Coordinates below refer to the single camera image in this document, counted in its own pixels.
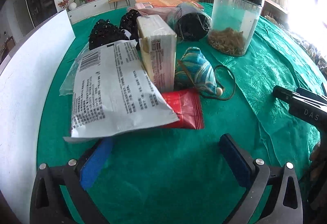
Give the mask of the person's right hand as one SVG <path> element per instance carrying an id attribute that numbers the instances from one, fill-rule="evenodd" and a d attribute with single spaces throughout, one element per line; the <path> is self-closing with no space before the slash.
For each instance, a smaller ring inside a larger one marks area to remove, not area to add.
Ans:
<path id="1" fill-rule="evenodd" d="M 320 141 L 314 146 L 313 151 L 310 154 L 309 160 L 311 161 L 310 164 L 310 181 L 317 181 L 322 169 L 323 169 L 323 162 L 320 158 Z"/>

